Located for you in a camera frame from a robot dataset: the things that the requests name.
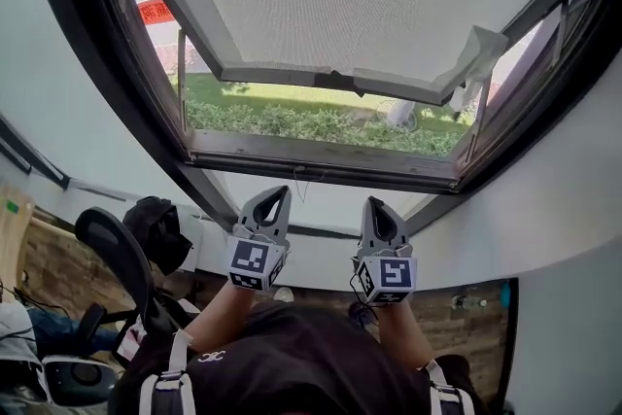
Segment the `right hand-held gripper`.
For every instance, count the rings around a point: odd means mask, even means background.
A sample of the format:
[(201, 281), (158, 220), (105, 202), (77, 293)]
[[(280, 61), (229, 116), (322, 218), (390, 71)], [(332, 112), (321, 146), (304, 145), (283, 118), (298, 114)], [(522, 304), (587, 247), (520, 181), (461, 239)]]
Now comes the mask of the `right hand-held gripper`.
[(415, 292), (417, 260), (406, 238), (403, 218), (387, 203), (370, 196), (363, 204), (361, 249), (383, 250), (352, 257), (366, 305), (397, 304)]

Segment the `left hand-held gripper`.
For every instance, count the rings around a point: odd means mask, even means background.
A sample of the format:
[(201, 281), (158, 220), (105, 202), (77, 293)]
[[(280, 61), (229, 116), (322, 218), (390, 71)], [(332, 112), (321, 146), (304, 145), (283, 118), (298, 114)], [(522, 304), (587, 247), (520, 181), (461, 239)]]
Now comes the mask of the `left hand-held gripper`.
[(277, 186), (252, 197), (243, 206), (239, 225), (227, 240), (226, 275), (236, 288), (268, 292), (290, 253), (285, 236), (289, 226), (292, 193)]

